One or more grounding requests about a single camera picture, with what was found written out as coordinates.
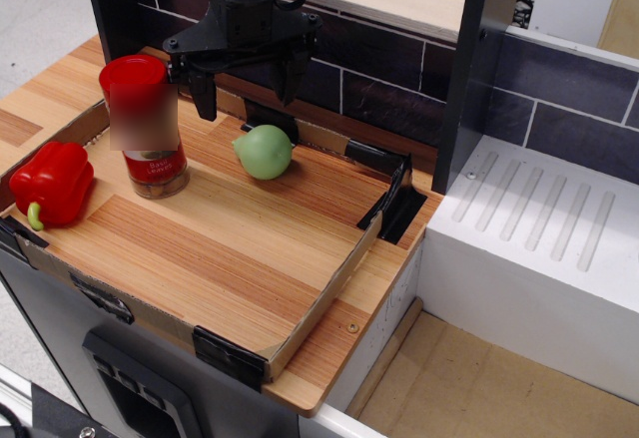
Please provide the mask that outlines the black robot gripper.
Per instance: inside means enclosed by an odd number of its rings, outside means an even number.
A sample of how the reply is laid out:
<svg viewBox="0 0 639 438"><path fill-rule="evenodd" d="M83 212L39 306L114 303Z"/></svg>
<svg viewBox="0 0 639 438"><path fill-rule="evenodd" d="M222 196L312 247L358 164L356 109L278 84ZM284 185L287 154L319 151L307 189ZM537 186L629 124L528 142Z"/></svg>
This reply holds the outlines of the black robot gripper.
<svg viewBox="0 0 639 438"><path fill-rule="evenodd" d="M319 17L306 0L209 0L203 19L165 40L169 77L189 84L199 116L217 117L215 75L255 64L272 67L272 88L283 106L297 96L314 53Z"/></svg>

